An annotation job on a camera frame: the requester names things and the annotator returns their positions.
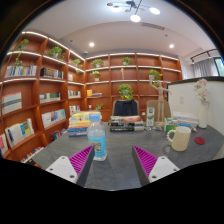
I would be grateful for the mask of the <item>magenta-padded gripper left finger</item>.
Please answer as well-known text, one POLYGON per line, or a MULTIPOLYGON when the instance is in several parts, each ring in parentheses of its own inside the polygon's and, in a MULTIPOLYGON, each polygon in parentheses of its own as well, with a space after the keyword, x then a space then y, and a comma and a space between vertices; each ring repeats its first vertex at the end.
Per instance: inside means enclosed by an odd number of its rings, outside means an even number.
POLYGON ((86 183, 93 157, 94 148, 93 146, 88 146, 70 157, 60 156, 47 168, 47 171, 83 187, 86 183))

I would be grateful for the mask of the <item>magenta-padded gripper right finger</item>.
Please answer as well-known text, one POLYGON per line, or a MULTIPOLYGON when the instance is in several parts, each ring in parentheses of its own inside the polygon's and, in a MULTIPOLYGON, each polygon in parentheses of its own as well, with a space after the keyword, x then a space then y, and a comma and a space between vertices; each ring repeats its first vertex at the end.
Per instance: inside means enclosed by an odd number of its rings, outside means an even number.
POLYGON ((132 157, 142 186, 179 171, 166 156, 156 157, 136 145, 132 146, 132 157))

